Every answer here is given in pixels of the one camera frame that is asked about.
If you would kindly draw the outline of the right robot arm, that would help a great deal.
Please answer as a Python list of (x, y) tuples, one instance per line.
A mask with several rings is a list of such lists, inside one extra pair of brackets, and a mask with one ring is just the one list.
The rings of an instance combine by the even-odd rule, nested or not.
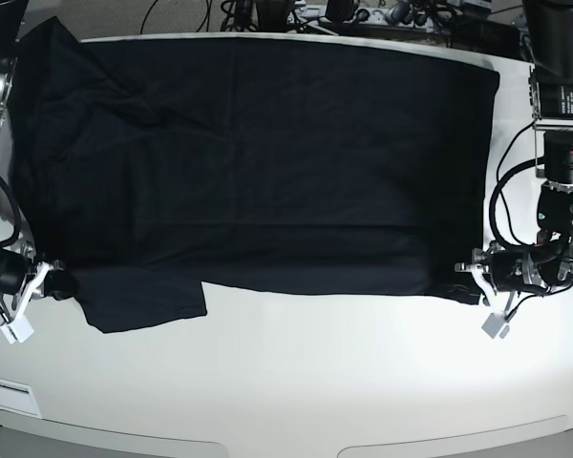
[(90, 302), (101, 251), (90, 97), (102, 71), (57, 18), (27, 36), (28, 5), (0, 1), (0, 299)]

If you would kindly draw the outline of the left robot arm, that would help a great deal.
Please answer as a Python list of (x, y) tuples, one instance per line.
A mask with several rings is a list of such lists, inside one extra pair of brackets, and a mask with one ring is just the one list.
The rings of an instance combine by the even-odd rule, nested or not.
[[(535, 155), (497, 174), (488, 210), (491, 243), (455, 267), (474, 278), (487, 306), (495, 305), (500, 293), (530, 300), (573, 287), (573, 1), (525, 1), (522, 6), (534, 59), (528, 127), (536, 135)], [(496, 219), (504, 187), (528, 169), (542, 181), (532, 244), (505, 239)]]

